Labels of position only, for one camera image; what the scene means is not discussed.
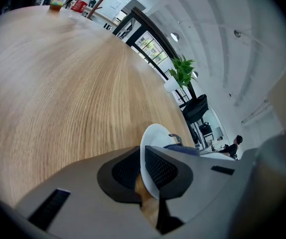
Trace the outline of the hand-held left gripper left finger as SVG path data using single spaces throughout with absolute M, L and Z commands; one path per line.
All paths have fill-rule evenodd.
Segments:
M 135 192 L 140 149 L 74 162 L 27 193 L 15 210 L 45 237 L 156 237 Z

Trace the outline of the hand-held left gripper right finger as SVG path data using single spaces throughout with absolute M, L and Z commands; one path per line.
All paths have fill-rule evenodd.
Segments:
M 226 156 L 195 156 L 156 147 L 145 147 L 145 169 L 151 193 L 159 199 L 157 225 L 168 218 L 187 223 L 208 206 L 230 179 L 239 178 L 253 162 L 255 149 L 239 161 Z

